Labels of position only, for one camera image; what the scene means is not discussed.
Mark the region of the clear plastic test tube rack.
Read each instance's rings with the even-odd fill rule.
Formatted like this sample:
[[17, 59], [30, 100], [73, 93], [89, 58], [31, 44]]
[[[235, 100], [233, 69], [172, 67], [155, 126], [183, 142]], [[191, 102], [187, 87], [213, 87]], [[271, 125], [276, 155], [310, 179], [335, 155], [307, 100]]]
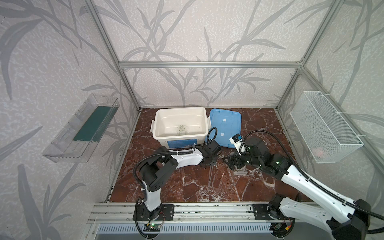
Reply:
[[234, 176], [246, 176], [248, 174], [248, 170], [247, 169], [235, 170], [233, 174]]

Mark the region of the white plastic storage bin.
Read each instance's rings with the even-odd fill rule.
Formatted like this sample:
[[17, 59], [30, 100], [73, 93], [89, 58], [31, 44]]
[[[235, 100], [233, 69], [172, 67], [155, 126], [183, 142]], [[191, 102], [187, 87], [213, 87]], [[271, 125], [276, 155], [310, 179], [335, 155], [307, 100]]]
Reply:
[[161, 109], [151, 124], [153, 138], [167, 149], [202, 144], [210, 129], [211, 120], [203, 107]]

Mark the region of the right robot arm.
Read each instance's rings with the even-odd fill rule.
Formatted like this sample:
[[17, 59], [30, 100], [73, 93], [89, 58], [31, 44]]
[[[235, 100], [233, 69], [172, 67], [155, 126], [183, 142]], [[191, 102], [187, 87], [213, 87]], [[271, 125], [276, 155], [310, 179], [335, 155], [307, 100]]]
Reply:
[[243, 141], [239, 134], [230, 138], [231, 144], [238, 151], [225, 158], [225, 163], [232, 170], [247, 165], [258, 167], [318, 204], [318, 207], [314, 207], [283, 195], [275, 195], [267, 206], [266, 213], [270, 218], [299, 219], [331, 233], [336, 240], [365, 239], [370, 226], [370, 217], [366, 212], [371, 209], [367, 202], [354, 202], [306, 173], [301, 173], [286, 156], [271, 154], [260, 138], [253, 140], [250, 146], [245, 145]]

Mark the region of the pink object in basket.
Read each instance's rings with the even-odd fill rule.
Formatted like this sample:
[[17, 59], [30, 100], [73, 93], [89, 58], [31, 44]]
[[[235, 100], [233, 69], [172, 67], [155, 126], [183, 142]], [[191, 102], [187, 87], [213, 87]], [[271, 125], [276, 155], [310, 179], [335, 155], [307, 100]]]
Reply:
[[325, 158], [328, 155], [328, 152], [321, 147], [312, 148], [312, 154], [315, 158]]

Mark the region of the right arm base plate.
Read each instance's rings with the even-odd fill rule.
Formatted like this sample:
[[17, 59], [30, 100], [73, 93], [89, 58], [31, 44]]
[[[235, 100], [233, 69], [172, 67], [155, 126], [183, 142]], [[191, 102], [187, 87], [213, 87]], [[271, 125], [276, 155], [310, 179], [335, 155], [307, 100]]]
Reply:
[[269, 204], [252, 204], [250, 211], [254, 215], [255, 220], [283, 221], [285, 219], [280, 210], [274, 207], [270, 209]]

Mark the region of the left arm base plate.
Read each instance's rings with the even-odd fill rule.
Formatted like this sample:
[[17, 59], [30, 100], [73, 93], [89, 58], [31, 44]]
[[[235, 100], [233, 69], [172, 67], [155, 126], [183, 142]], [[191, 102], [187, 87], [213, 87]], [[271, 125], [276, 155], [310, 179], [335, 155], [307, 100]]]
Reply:
[[149, 211], [144, 204], [139, 204], [134, 210], [134, 221], [172, 221], [175, 205], [161, 204], [154, 211]]

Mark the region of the aluminium frame rail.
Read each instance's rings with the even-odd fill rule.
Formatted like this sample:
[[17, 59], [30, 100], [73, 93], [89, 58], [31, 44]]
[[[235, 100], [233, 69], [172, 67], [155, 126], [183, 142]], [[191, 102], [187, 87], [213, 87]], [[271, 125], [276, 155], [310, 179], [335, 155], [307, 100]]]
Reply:
[[287, 68], [297, 69], [300, 62], [120, 62], [121, 69], [133, 68]]

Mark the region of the clear acrylic wall shelf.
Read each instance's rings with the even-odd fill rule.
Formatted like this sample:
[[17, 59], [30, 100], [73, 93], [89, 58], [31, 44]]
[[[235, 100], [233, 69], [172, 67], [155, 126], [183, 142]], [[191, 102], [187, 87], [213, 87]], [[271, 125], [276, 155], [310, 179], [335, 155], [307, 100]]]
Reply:
[[90, 94], [42, 155], [54, 163], [86, 163], [120, 107], [117, 97]]

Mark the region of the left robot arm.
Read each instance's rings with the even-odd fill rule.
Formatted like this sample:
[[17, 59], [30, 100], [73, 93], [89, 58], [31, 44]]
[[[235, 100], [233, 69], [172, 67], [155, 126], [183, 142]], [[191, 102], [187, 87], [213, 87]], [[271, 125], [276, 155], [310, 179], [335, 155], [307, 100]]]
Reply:
[[144, 193], [144, 206], [150, 214], [157, 213], [162, 205], [161, 189], [175, 170], [188, 166], [215, 166], [222, 147], [214, 140], [194, 145], [189, 150], [157, 149], [140, 160], [133, 175]]

